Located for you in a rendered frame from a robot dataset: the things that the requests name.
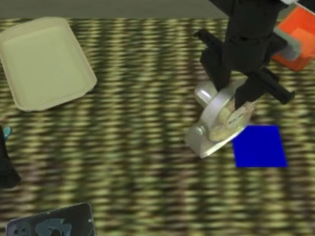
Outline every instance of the blue square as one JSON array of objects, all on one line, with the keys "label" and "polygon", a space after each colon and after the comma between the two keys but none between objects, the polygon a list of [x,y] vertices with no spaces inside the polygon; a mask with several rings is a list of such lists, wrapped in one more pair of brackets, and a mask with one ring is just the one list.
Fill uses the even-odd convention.
[{"label": "blue square", "polygon": [[236,167],[287,167],[277,125],[249,125],[233,141]]}]

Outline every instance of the textured floor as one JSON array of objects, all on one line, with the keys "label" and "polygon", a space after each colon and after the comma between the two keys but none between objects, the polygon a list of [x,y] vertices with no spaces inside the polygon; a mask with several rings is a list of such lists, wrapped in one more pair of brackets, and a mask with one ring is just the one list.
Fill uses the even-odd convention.
[{"label": "textured floor", "polygon": [[7,146],[23,178],[0,191],[2,235],[11,219],[78,202],[92,204],[98,236],[315,235],[314,63],[298,73],[272,63],[296,98],[265,96],[253,117],[281,127],[290,167],[241,170],[231,145],[201,161],[180,143],[204,74],[191,33],[222,36],[226,21],[69,22],[98,77],[91,93],[23,113],[0,71],[0,122],[14,129]]}]

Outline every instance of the striped carpet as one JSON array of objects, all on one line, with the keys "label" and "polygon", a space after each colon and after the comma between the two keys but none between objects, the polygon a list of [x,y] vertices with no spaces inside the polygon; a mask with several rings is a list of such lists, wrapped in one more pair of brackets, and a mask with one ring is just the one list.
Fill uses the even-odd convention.
[{"label": "striped carpet", "polygon": [[[24,21],[0,20],[0,30]],[[0,70],[0,121],[13,127],[7,147],[23,178],[0,191],[2,235],[14,218],[79,202],[92,204],[98,236],[315,235],[315,63],[271,63],[296,98],[265,96],[252,119],[280,126],[289,168],[236,169],[231,145],[199,160],[181,143],[199,114],[189,93],[204,79],[204,45],[191,34],[222,37],[227,21],[69,23],[98,78],[85,97],[23,113]]]}]

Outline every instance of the beige plastic tray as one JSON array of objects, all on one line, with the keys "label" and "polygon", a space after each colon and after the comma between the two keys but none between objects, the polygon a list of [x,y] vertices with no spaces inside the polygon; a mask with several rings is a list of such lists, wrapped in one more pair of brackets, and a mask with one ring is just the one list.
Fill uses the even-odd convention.
[{"label": "beige plastic tray", "polygon": [[67,21],[45,17],[0,33],[0,59],[16,107],[42,111],[85,95],[96,85]]}]

